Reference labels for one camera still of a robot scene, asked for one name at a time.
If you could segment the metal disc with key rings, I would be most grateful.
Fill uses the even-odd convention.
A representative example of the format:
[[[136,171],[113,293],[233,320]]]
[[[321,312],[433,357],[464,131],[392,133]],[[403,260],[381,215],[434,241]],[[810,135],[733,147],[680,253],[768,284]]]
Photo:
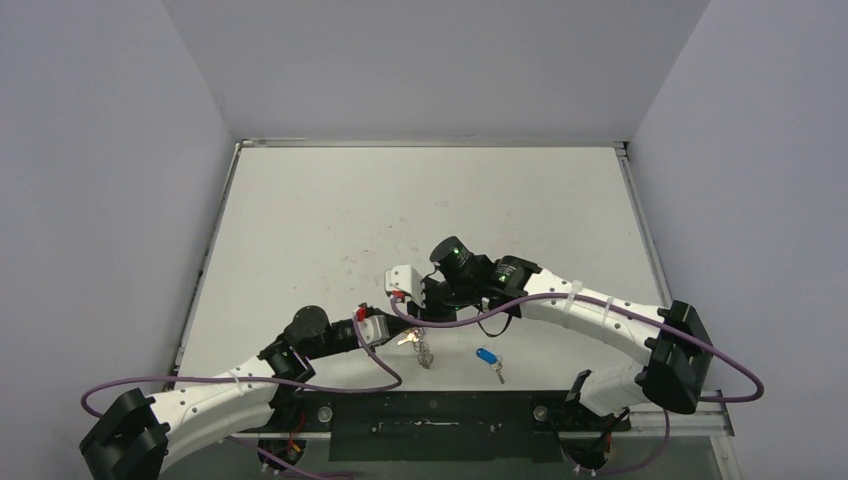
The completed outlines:
[[[420,329],[425,333],[424,340],[418,345],[417,348],[413,348],[418,364],[426,370],[429,370],[434,361],[434,355],[432,354],[429,344],[426,341],[426,331],[423,328],[414,328]]]

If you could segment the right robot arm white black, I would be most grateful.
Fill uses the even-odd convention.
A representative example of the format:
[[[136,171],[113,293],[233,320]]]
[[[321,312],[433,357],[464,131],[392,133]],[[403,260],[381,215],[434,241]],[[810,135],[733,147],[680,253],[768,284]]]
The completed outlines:
[[[627,356],[620,366],[578,374],[565,402],[575,427],[591,428],[641,404],[677,414],[697,410],[713,356],[691,305],[661,307],[604,295],[520,257],[474,254],[455,236],[440,242],[429,260],[441,279],[427,279],[409,265],[385,273],[387,295],[411,302],[409,314],[446,324],[457,311],[474,307],[485,317],[505,313],[560,326]]]

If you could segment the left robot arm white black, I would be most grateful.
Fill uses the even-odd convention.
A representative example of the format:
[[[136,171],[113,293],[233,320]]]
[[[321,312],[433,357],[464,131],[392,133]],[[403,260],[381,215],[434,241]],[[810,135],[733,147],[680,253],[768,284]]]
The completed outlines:
[[[315,375],[312,361],[388,343],[409,323],[361,305],[330,321],[319,306],[299,309],[268,346],[211,378],[183,377],[170,391],[118,396],[80,443],[96,479],[155,479],[185,456],[228,435],[290,428],[300,394]]]

